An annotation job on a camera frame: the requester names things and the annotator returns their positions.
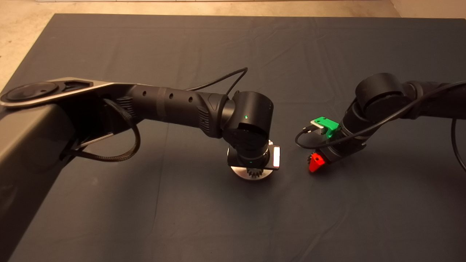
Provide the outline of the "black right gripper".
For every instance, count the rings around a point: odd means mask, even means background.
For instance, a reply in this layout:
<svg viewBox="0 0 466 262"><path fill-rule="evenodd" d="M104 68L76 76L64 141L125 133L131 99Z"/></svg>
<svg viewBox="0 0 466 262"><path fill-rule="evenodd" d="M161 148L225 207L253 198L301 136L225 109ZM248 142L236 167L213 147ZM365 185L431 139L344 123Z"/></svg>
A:
<svg viewBox="0 0 466 262"><path fill-rule="evenodd" d="M364 140L351 140L333 146L328 146L316 150L316 153L310 154L308 158L308 170L311 173L316 172L325 163L336 163L347 156L350 156L366 147Z"/></svg>

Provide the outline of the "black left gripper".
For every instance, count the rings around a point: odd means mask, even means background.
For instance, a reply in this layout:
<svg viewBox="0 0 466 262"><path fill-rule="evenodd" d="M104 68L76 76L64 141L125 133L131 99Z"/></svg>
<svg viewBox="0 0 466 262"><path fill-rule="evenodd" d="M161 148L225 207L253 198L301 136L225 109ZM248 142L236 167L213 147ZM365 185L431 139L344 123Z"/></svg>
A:
<svg viewBox="0 0 466 262"><path fill-rule="evenodd" d="M229 166L278 170L281 166L281 148L278 145L268 145L264 153L260 153L258 156L254 157L246 157L240 155L236 149L229 146L227 162Z"/></svg>

